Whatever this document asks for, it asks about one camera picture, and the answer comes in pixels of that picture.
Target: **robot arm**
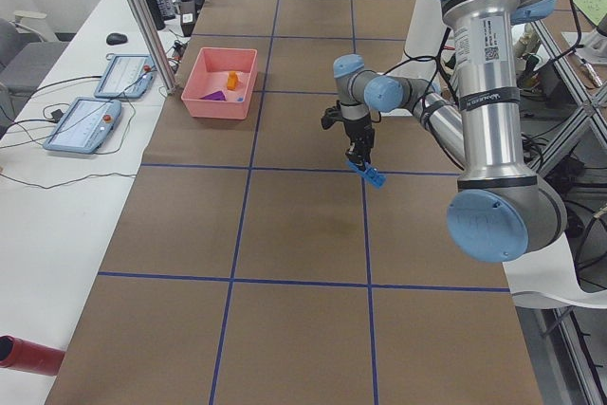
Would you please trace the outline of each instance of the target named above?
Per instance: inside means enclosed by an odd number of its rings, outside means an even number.
[[[350,55],[335,62],[340,100],[329,110],[344,119],[346,133],[347,122],[373,131],[369,107],[411,111],[465,164],[459,193],[448,208],[451,237],[478,260],[511,261],[553,243],[566,227],[561,199],[524,164],[510,36],[511,24],[547,16],[556,0],[440,1],[455,38],[459,109],[428,95],[426,81],[378,75],[360,56]],[[356,152],[360,138],[348,136]],[[355,154],[361,172],[369,168],[373,134],[371,139],[364,154]]]

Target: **pink bin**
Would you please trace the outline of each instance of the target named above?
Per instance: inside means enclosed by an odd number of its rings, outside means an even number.
[[[228,90],[231,71],[238,84]],[[194,118],[241,120],[247,116],[256,77],[257,49],[203,47],[181,100]]]

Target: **gray chair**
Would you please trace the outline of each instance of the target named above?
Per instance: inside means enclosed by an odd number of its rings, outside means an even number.
[[[28,43],[16,26],[0,18],[0,125],[10,125],[68,43]]]

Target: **computer mouse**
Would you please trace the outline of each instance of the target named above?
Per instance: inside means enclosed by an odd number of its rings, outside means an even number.
[[[112,32],[110,33],[107,38],[105,39],[105,42],[108,45],[121,45],[123,43],[128,42],[129,39],[127,38],[126,35],[124,35],[123,33],[118,33],[118,32]]]

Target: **blue object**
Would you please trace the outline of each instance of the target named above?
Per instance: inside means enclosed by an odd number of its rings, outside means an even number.
[[[523,218],[501,196],[487,190],[464,190],[451,201],[447,226],[455,244],[479,261],[516,260],[527,252]]]
[[[535,4],[517,9],[510,17],[510,23],[517,24],[530,23],[538,21],[548,16],[557,6],[557,0],[542,0]]]
[[[402,103],[402,85],[387,76],[372,79],[364,88],[364,102],[382,113],[397,109]]]
[[[360,175],[364,180],[366,180],[367,182],[369,182],[371,185],[373,185],[375,188],[380,189],[384,182],[386,181],[386,176],[383,175],[382,173],[380,173],[377,168],[374,168],[373,166],[371,166],[369,163],[365,163],[364,166],[366,167],[365,171],[361,171],[357,165],[355,165],[354,163],[352,163],[351,161],[346,161],[346,163],[348,164],[348,166],[354,170],[358,175]]]
[[[99,99],[138,99],[147,90],[154,61],[146,54],[115,54],[95,89]]]
[[[358,54],[346,54],[338,57],[333,63],[333,76],[341,78],[364,68],[364,61]]]
[[[92,154],[110,134],[121,112],[119,100],[78,97],[69,105],[43,147],[48,151]]]

